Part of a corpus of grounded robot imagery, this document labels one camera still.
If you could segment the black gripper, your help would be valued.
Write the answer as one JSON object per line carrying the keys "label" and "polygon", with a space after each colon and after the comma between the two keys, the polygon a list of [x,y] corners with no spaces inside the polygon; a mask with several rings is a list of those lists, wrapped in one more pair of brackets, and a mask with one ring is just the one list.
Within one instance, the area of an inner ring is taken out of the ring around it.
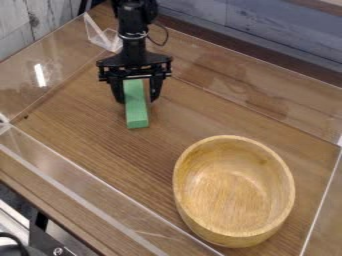
{"label": "black gripper", "polygon": [[119,52],[97,62],[99,80],[110,81],[111,91],[118,103],[125,104],[123,81],[136,78],[150,79],[150,101],[161,95],[164,79],[172,76],[173,57],[150,52],[146,46],[148,36],[118,36],[122,43]]}

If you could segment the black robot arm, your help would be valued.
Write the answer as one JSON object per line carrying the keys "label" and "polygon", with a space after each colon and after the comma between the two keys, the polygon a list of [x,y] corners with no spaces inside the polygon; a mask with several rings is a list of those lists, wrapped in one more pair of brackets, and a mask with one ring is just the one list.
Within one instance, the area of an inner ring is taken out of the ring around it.
{"label": "black robot arm", "polygon": [[115,100],[126,103],[125,81],[150,80],[150,101],[162,92],[164,81],[172,76],[173,57],[148,50],[149,25],[154,23],[160,5],[157,0],[111,0],[118,19],[118,35],[123,46],[118,54],[97,62],[99,80],[107,82]]}

